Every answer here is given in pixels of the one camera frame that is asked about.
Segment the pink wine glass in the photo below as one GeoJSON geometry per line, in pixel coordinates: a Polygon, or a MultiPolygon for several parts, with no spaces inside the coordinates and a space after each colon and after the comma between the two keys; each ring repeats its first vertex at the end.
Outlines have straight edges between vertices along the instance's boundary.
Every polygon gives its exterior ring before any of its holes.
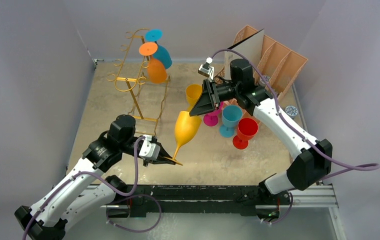
{"type": "Polygon", "coordinates": [[[216,110],[214,110],[211,113],[207,113],[206,115],[204,115],[203,123],[209,127],[216,126],[219,122],[218,116],[221,114],[222,106],[223,106],[223,102],[220,103],[220,106],[216,110]]]}

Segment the yellow wine glass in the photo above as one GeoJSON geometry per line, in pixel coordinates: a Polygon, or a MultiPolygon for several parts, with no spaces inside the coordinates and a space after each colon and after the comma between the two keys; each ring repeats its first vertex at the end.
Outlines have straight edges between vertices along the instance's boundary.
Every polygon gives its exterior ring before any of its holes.
{"type": "Polygon", "coordinates": [[[202,86],[199,84],[190,84],[186,88],[185,95],[186,95],[187,103],[189,104],[187,108],[188,112],[191,111],[191,109],[196,104],[201,94],[202,94],[202,86]]]}
{"type": "Polygon", "coordinates": [[[174,137],[176,142],[176,149],[173,157],[166,157],[177,165],[183,164],[176,160],[176,156],[181,147],[189,143],[196,135],[200,125],[201,118],[199,116],[190,116],[188,111],[181,111],[175,122],[174,137]]]}

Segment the blue wine glass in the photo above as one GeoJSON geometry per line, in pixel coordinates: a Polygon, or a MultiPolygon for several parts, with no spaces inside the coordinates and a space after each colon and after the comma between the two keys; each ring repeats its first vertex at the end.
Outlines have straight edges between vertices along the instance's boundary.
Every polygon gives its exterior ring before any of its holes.
{"type": "Polygon", "coordinates": [[[168,50],[160,45],[158,41],[162,38],[163,32],[160,29],[151,29],[149,30],[144,38],[147,42],[154,42],[157,44],[157,51],[153,54],[153,57],[157,60],[159,60],[164,68],[167,70],[172,66],[172,59],[170,57],[170,54],[168,50]]]}
{"type": "Polygon", "coordinates": [[[235,127],[242,117],[242,110],[237,105],[228,105],[222,110],[222,125],[219,134],[224,138],[230,138],[235,133],[235,127]]]}

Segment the red wine glass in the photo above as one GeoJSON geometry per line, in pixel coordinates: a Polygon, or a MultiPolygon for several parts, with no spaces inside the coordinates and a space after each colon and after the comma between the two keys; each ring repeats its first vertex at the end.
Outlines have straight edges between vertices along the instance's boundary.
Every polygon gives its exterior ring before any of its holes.
{"type": "Polygon", "coordinates": [[[237,134],[233,137],[233,146],[239,150],[245,149],[249,140],[251,140],[258,132],[258,124],[252,118],[242,118],[237,124],[237,134]]]}

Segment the orange wine glass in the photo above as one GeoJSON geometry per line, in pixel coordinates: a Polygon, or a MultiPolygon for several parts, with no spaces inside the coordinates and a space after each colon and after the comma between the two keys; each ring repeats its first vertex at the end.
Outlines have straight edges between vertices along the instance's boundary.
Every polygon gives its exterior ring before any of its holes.
{"type": "Polygon", "coordinates": [[[139,47],[142,56],[149,57],[147,73],[149,80],[154,84],[161,84],[166,81],[167,73],[163,63],[154,57],[158,50],[158,45],[154,42],[145,42],[139,47]]]}

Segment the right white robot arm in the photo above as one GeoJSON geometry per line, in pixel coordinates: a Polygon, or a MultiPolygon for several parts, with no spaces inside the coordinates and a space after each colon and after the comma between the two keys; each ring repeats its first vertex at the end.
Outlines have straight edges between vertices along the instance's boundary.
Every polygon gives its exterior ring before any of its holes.
{"type": "Polygon", "coordinates": [[[293,162],[281,173],[259,183],[259,199],[269,204],[278,193],[305,190],[331,171],[332,144],[305,132],[278,105],[265,87],[256,85],[253,68],[246,59],[235,59],[230,64],[231,78],[224,83],[214,81],[211,58],[200,65],[199,74],[206,76],[202,94],[190,111],[190,116],[211,113],[221,102],[235,99],[252,117],[266,125],[287,147],[293,162]]]}

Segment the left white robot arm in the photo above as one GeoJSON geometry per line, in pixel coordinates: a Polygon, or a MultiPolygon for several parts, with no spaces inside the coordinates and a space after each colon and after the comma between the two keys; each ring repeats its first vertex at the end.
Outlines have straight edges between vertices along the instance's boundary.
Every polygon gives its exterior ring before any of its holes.
{"type": "Polygon", "coordinates": [[[46,196],[31,206],[20,206],[14,213],[24,232],[23,239],[61,240],[66,232],[90,211],[102,205],[116,205],[136,198],[138,159],[143,165],[178,162],[166,152],[157,137],[136,137],[136,120],[121,114],[83,152],[77,164],[46,196]],[[123,154],[134,158],[134,184],[127,185],[115,175],[102,179],[123,154]]]}

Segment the patterned tin in organizer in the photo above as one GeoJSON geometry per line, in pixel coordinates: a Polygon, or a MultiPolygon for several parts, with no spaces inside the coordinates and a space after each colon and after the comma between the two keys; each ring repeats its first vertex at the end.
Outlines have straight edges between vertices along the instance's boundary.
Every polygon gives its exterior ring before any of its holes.
{"type": "Polygon", "coordinates": [[[270,77],[267,75],[263,75],[259,78],[259,85],[265,87],[266,83],[269,83],[270,77]]]}

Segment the white binder folder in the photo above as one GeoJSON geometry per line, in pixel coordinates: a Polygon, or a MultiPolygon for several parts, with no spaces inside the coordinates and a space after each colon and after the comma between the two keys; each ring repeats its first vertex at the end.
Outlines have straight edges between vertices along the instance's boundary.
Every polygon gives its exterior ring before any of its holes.
{"type": "MultiPolygon", "coordinates": [[[[264,29],[256,30],[247,25],[237,33],[233,45],[228,49],[239,52],[257,66],[262,57],[264,33],[264,29]]],[[[235,59],[241,59],[241,57],[229,51],[224,52],[224,79],[231,78],[230,62],[235,59]]]]}

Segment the peach plastic file organizer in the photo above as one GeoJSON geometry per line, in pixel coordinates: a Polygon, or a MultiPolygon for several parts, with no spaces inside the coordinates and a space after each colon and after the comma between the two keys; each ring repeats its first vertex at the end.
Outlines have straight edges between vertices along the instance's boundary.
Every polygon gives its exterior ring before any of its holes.
{"type": "Polygon", "coordinates": [[[279,105],[283,109],[296,104],[293,83],[307,62],[306,57],[267,35],[264,35],[259,56],[253,61],[262,75],[270,81],[269,84],[276,92],[279,105]]]}

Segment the grey tape roll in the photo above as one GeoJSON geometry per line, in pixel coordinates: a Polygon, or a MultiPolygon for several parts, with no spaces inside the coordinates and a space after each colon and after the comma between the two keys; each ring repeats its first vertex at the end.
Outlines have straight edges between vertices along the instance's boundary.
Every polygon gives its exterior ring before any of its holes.
{"type": "Polygon", "coordinates": [[[285,113],[291,118],[294,119],[298,116],[299,110],[294,105],[288,105],[285,107],[285,113]]]}

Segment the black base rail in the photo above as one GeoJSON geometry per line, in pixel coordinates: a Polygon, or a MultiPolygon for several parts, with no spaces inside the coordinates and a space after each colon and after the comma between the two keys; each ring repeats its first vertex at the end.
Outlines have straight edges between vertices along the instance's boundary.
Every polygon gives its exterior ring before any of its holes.
{"type": "Polygon", "coordinates": [[[288,207],[288,192],[270,195],[257,185],[139,185],[134,198],[116,196],[113,204],[130,209],[131,217],[147,213],[239,214],[274,220],[288,207]]]}

